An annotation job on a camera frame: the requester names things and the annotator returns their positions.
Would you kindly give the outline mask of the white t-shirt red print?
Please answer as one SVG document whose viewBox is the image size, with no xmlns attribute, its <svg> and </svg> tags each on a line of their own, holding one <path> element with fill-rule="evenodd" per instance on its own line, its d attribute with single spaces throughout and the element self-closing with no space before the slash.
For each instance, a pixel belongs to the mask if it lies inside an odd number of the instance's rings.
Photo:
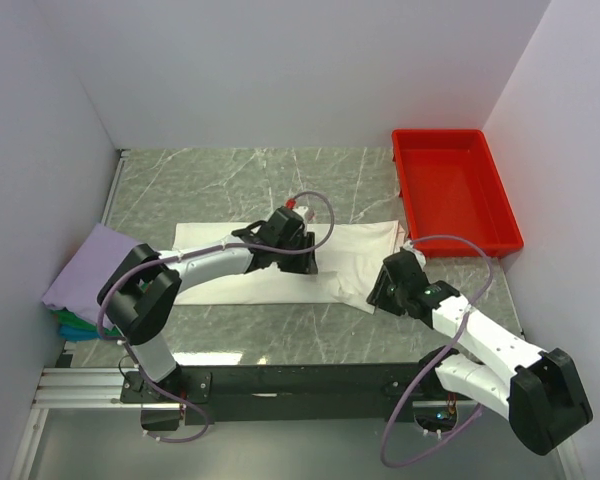
<svg viewBox="0 0 600 480">
<path fill-rule="evenodd" d="M 405 229 L 397 220 L 337 225 L 316 253 L 318 273 L 297 275 L 277 266 L 248 275 L 231 275 L 182 291 L 177 306 L 340 303 L 366 313 L 367 297 L 382 261 L 404 244 Z"/>
</svg>

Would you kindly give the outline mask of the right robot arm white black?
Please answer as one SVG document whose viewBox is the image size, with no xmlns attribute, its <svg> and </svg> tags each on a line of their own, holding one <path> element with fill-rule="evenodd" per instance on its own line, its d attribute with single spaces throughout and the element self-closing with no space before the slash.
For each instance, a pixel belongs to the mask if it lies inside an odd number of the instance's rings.
<svg viewBox="0 0 600 480">
<path fill-rule="evenodd" d="M 383 260 L 368 303 L 407 314 L 450 337 L 406 387 L 390 424 L 419 384 L 440 399 L 459 393 L 505 418 L 521 443 L 546 455 L 593 420 L 573 359 L 510 333 L 444 281 L 432 283 L 416 255 L 400 250 Z"/>
</svg>

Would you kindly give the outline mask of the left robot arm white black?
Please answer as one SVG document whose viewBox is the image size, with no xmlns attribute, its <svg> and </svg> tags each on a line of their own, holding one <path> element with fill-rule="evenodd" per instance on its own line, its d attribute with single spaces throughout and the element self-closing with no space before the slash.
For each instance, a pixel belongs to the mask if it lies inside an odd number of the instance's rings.
<svg viewBox="0 0 600 480">
<path fill-rule="evenodd" d="M 250 274 L 272 265 L 285 273 L 313 275 L 315 234 L 307 207 L 280 207 L 267 220 L 232 231 L 220 241 L 183 253 L 132 248 L 97 296 L 98 324 L 109 320 L 146 373 L 144 389 L 156 401 L 173 399 L 181 367 L 162 330 L 177 295 L 225 276 Z"/>
</svg>

